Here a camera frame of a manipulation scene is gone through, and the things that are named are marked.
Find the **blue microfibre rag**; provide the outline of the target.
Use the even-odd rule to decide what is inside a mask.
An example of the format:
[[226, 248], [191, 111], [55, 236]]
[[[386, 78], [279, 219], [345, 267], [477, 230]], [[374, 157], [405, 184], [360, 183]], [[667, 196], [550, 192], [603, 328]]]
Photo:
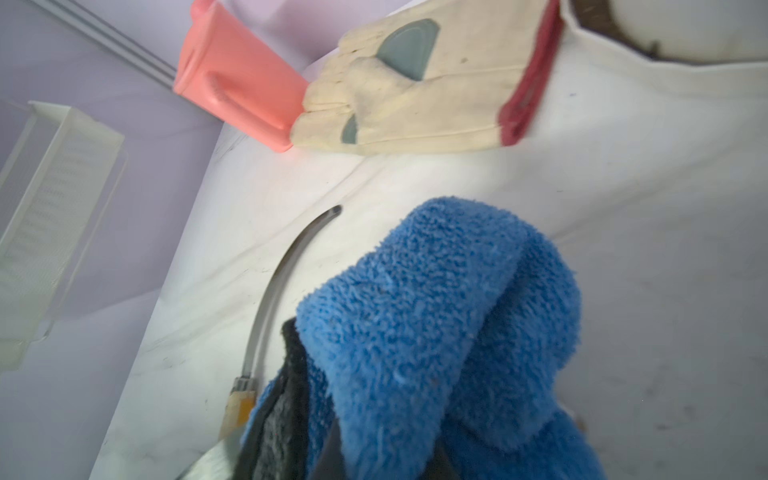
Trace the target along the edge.
[[307, 296], [253, 409], [238, 479], [600, 479], [554, 380], [581, 297], [555, 246], [508, 211], [414, 209]]

